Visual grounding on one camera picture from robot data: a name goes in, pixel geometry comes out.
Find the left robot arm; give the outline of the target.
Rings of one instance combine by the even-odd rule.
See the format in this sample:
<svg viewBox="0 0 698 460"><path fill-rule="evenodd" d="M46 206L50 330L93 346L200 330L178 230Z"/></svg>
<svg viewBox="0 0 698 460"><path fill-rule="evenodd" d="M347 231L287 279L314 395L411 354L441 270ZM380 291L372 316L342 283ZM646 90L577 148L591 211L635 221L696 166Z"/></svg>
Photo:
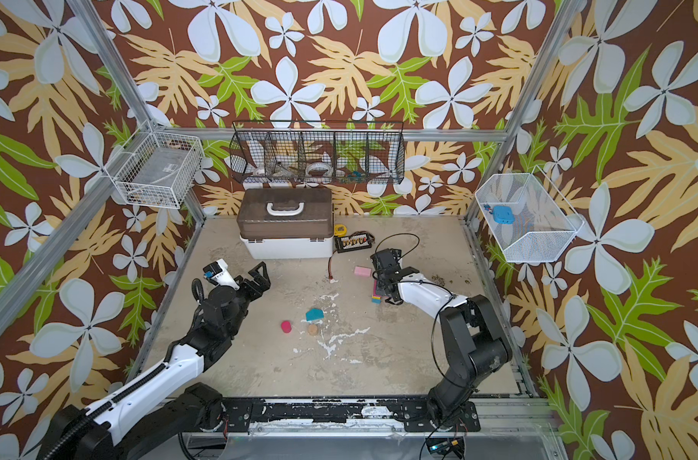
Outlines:
<svg viewBox="0 0 698 460"><path fill-rule="evenodd" d="M249 305L272 283L265 263L247 277L232 277L226 262L207 266L203 290L184 337L173 341L158 364L85 408L69 406L52 419L40 442L40 459L139 459L186 430L218 425L222 394L196 379L231 348Z"/></svg>

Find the magenta rectangular block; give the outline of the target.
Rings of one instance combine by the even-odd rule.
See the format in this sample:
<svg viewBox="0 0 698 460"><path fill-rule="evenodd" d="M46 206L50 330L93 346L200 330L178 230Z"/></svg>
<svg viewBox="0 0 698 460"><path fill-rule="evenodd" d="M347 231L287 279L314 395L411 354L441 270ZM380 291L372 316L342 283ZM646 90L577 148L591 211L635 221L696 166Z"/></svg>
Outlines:
<svg viewBox="0 0 698 460"><path fill-rule="evenodd" d="M373 284L372 296L373 296L373 298L381 298L381 295L380 295L380 293L379 293L379 291L378 291L378 282L377 282L377 280L375 280L375 281L374 281L374 284Z"/></svg>

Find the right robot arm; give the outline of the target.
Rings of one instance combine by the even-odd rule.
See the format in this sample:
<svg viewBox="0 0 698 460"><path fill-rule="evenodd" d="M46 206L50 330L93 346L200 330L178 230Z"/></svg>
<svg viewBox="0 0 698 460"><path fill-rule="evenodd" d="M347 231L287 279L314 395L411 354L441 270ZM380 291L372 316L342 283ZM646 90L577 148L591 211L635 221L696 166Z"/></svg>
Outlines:
<svg viewBox="0 0 698 460"><path fill-rule="evenodd" d="M513 358L493 304L483 295L468 297L433 283L418 269L404 266L399 249L377 251L371 262L387 303L410 303L440 328L448 369L429 392L427 412L435 427L456 424L479 385Z"/></svg>

